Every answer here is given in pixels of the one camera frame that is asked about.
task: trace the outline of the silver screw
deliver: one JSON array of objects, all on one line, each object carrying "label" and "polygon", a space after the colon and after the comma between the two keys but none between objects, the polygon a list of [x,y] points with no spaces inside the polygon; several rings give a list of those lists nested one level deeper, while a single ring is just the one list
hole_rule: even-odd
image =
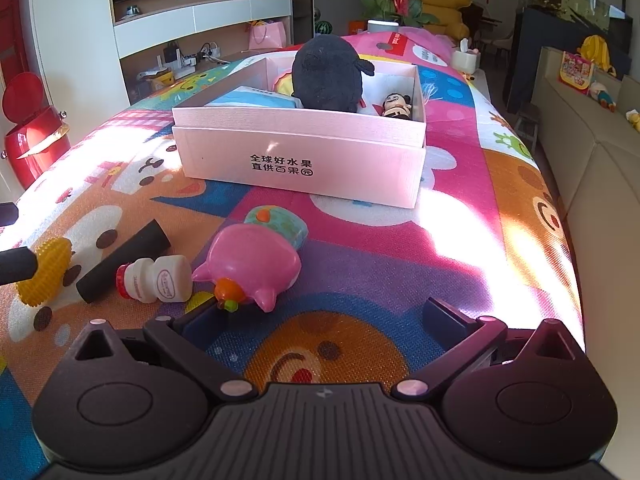
[{"label": "silver screw", "polygon": [[254,387],[251,386],[251,383],[242,379],[227,381],[220,386],[220,391],[229,397],[241,397],[253,389]]},{"label": "silver screw", "polygon": [[400,381],[396,384],[396,390],[409,397],[424,395],[428,389],[429,387],[427,386],[427,383],[418,379],[405,379],[404,381]]}]

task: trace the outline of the pink box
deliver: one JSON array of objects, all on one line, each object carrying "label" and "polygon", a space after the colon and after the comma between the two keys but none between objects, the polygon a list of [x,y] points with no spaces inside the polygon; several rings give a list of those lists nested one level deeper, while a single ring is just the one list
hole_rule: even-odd
[{"label": "pink box", "polygon": [[[416,67],[373,61],[376,76],[418,103],[412,121],[324,110],[204,106],[238,86],[272,90],[290,70],[295,52],[270,56],[174,108],[174,137],[185,175],[413,208],[426,152]],[[366,103],[394,91],[362,78]]]}]

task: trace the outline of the open lid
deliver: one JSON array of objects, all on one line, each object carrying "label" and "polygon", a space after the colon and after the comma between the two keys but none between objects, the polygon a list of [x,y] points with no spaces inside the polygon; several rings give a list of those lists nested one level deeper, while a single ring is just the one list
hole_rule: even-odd
[{"label": "open lid", "polygon": [[15,76],[4,90],[2,111],[12,123],[23,124],[42,108],[44,86],[31,72]]}]

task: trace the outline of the ribbed black surface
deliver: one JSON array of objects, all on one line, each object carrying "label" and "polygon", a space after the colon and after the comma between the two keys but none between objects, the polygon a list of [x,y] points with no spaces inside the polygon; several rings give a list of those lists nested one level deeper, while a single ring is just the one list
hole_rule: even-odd
[{"label": "ribbed black surface", "polygon": [[[105,478],[51,466],[45,480]],[[272,384],[219,410],[199,441],[117,480],[605,480],[595,463],[551,474],[510,472],[460,449],[431,408],[390,399],[377,384]]]}]

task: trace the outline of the blue and white package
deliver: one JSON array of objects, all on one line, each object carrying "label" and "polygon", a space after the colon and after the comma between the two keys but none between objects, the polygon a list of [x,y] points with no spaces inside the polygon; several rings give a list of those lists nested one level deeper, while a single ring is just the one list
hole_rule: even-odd
[{"label": "blue and white package", "polygon": [[205,106],[251,106],[263,108],[302,108],[300,99],[277,92],[260,90],[251,86],[239,86],[231,92],[213,99]]}]

